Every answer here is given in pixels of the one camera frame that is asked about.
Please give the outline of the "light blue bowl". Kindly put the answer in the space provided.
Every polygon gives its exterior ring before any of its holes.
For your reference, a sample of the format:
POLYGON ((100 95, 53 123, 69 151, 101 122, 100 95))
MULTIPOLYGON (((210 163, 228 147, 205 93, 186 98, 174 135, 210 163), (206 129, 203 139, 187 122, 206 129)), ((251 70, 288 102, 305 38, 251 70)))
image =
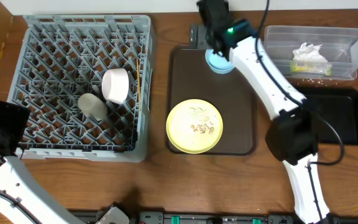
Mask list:
POLYGON ((213 49, 206 50, 205 59, 210 69, 218 74, 227 74, 234 70, 234 65, 227 61, 221 52, 214 53, 213 49))

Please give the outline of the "white napkin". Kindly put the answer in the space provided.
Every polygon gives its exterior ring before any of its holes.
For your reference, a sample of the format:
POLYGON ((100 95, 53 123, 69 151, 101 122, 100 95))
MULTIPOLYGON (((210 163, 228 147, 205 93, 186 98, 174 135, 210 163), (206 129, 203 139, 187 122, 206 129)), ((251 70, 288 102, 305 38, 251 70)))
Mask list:
POLYGON ((303 62, 319 62, 327 63, 327 59, 323 57, 319 50, 321 45, 302 43, 298 49, 293 50, 293 60, 303 62))

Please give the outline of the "wooden chopstick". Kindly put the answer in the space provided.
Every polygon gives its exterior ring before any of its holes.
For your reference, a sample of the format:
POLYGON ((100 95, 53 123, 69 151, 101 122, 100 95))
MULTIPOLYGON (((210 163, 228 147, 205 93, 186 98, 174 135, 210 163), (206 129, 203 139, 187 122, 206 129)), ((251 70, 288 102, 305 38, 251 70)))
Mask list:
POLYGON ((140 60, 136 60, 136 72, 137 72, 137 99, 139 102, 139 110, 141 110, 141 79, 140 79, 140 60))

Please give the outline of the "yellow plate with crumbs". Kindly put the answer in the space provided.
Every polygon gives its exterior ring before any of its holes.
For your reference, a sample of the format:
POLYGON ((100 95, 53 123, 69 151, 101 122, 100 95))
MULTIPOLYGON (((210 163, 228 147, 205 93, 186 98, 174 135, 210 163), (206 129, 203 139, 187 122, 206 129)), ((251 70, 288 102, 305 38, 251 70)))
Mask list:
POLYGON ((205 100, 185 100, 173 107, 166 121, 169 142, 180 152, 201 154, 211 150, 223 134, 223 118, 205 100))

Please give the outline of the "cream white cup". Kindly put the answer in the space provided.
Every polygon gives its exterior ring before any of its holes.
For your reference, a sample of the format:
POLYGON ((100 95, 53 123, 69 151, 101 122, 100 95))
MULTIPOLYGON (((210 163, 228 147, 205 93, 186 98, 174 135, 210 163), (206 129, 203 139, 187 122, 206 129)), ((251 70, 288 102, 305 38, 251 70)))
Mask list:
POLYGON ((107 106, 102 100, 91 93, 85 93, 79 97, 78 107, 85 116, 92 116, 97 121, 107 118, 107 106))

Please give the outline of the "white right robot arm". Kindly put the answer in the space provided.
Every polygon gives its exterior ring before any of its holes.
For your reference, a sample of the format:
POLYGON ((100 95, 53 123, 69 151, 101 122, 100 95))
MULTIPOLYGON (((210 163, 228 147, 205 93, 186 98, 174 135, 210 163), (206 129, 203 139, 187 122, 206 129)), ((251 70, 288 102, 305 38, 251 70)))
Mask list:
POLYGON ((260 30, 246 19, 235 20, 229 3, 199 0, 196 3, 206 29, 206 43, 246 78, 271 119, 265 142, 283 162, 295 199, 295 213, 303 223, 320 223, 329 213, 318 171, 318 137, 307 99, 294 88, 264 52, 260 30))

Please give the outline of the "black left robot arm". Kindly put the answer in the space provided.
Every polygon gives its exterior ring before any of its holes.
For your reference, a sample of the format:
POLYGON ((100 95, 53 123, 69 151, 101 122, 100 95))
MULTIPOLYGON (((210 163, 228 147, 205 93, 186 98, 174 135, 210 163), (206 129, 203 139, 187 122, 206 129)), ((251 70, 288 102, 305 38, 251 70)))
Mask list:
POLYGON ((0 213, 13 223, 82 223, 31 176, 16 155, 30 111, 0 101, 0 213))

